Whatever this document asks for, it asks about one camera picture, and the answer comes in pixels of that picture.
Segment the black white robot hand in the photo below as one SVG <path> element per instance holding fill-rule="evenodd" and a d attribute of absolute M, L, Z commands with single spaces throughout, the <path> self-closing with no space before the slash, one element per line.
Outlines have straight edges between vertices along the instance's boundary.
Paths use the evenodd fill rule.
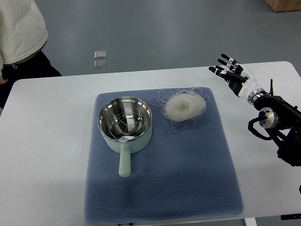
<path fill-rule="evenodd" d="M 221 54 L 221 57 L 222 59 L 218 59 L 218 62 L 224 67 L 210 66 L 209 70 L 224 79 L 237 97 L 246 98 L 249 93 L 259 88 L 249 69 L 226 54 Z"/>

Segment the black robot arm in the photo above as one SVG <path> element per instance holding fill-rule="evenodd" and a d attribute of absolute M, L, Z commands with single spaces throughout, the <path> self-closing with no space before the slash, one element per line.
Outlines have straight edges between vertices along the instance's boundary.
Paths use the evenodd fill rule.
<path fill-rule="evenodd" d="M 272 140 L 278 146 L 277 156 L 291 166 L 301 165 L 301 112 L 297 106 L 262 89 L 248 95 L 248 102 L 259 111 L 258 117 L 248 123 L 248 130 L 263 140 Z"/>

